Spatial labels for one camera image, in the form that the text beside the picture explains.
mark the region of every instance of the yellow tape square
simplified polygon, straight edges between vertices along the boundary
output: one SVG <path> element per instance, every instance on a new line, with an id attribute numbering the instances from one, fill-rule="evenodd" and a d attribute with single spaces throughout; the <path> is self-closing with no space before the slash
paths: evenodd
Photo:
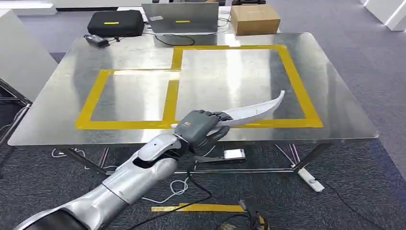
<path id="1" fill-rule="evenodd" d="M 181 71 L 182 55 L 184 50 L 221 50 L 221 49 L 273 49 L 278 51 L 285 68 L 292 89 L 296 95 L 305 118 L 303 119 L 264 119 L 254 123 L 245 124 L 238 128 L 321 128 L 321 122 L 309 95 L 297 73 L 296 67 L 284 45 L 252 45 L 252 46 L 177 46 L 173 49 L 172 66 L 170 69 L 138 69 L 138 71 Z M 113 69 L 102 69 L 91 89 L 88 98 L 75 122 L 77 129 L 168 129 L 171 124 L 178 123 L 175 119 L 176 104 L 178 100 L 179 79 L 168 82 L 167 95 L 164 105 L 162 121 L 91 121 L 99 97 L 109 75 Z"/>

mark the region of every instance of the stainless steel tabletop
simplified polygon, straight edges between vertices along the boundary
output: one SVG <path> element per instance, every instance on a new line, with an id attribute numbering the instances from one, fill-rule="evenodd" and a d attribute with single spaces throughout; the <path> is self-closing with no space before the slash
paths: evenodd
<path id="1" fill-rule="evenodd" d="M 162 39 L 178 44 L 190 42 L 172 36 Z M 233 128 L 224 141 L 325 143 L 378 137 L 371 121 L 311 34 L 239 37 L 215 34 L 194 36 L 194 39 L 200 48 L 185 46 L 180 59 L 175 55 L 174 59 L 178 60 L 174 63 L 174 48 L 160 43 L 152 35 L 126 38 L 105 49 L 78 39 L 10 138 L 9 145 L 122 146 L 148 142 L 170 130 L 133 129 L 137 123 L 129 123 L 125 129 L 102 128 L 115 128 L 114 121 L 167 119 L 164 113 L 166 102 L 170 102 L 168 90 L 174 87 L 169 86 L 173 79 L 179 79 L 175 86 L 178 97 L 172 101 L 176 106 L 173 111 L 176 120 L 193 109 L 220 111 L 261 103 L 286 90 L 281 106 L 267 118 L 271 120 L 270 126 Z M 272 44 L 279 48 L 244 46 Z M 211 45 L 231 48 L 212 49 Z M 122 71 L 176 69 L 176 65 L 180 71 Z M 101 69 L 115 71 L 106 70 L 101 80 Z M 100 95 L 91 98 L 97 88 Z M 75 121 L 86 101 L 94 104 L 89 115 L 92 122 L 113 121 L 110 123 L 113 125 L 101 125 L 100 129 L 98 125 L 85 125 L 82 128 L 95 129 L 78 129 L 80 125 L 76 126 Z M 306 122 L 309 115 L 313 121 Z"/>

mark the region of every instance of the floor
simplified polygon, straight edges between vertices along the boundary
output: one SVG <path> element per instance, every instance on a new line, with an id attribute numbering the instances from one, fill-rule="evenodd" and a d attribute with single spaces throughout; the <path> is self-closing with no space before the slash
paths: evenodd
<path id="1" fill-rule="evenodd" d="M 359 145 L 333 147 L 310 164 L 324 185 L 315 193 L 298 176 L 223 175 L 196 176 L 214 194 L 207 203 L 237 204 L 254 199 L 274 229 L 345 230 L 380 229 L 354 214 L 334 192 L 356 211 L 386 230 L 406 229 L 406 156 L 402 151 L 406 123 L 406 33 L 390 32 L 357 0 L 268 0 L 282 18 L 282 32 L 310 31 L 334 63 L 348 87 L 380 131 L 380 140 Z M 55 59 L 61 59 L 70 44 L 86 33 L 92 12 L 61 12 L 54 16 L 20 17 Z M 19 107 L 0 105 L 0 127 L 9 123 Z M 302 154 L 313 145 L 299 146 Z M 213 156 L 221 152 L 216 149 Z M 263 162 L 286 166 L 269 144 L 246 146 L 253 156 L 248 167 Z M 0 229 L 10 229 L 30 215 L 56 207 L 83 195 L 102 178 L 86 171 L 71 159 L 50 156 L 51 149 L 0 148 Z M 98 155 L 86 149 L 92 160 Z M 114 149 L 109 164 L 119 164 L 135 149 Z M 180 179 L 174 176 L 171 180 Z M 157 200 L 169 195 L 167 181 L 147 194 Z M 191 202 L 203 196 L 191 185 L 168 206 Z M 154 213 L 142 201 L 125 211 L 108 229 L 127 229 Z M 214 229 L 229 213 L 187 212 L 150 222 L 139 229 Z M 230 224 L 237 226 L 238 221 Z"/>

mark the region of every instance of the power adapter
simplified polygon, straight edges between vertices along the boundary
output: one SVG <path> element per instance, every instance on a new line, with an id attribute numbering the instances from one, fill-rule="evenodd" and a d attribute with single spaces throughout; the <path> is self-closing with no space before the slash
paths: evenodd
<path id="1" fill-rule="evenodd" d="M 85 35 L 83 36 L 89 44 L 104 48 L 109 45 L 109 41 L 97 35 Z"/>

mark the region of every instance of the white power strip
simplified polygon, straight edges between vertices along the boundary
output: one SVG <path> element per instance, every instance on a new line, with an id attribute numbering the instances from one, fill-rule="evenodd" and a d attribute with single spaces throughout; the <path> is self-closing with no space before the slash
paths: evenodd
<path id="1" fill-rule="evenodd" d="M 317 181 L 305 168 L 299 170 L 297 174 L 299 174 L 299 176 L 316 192 L 321 192 L 324 189 L 324 186 L 320 184 L 320 182 Z"/>

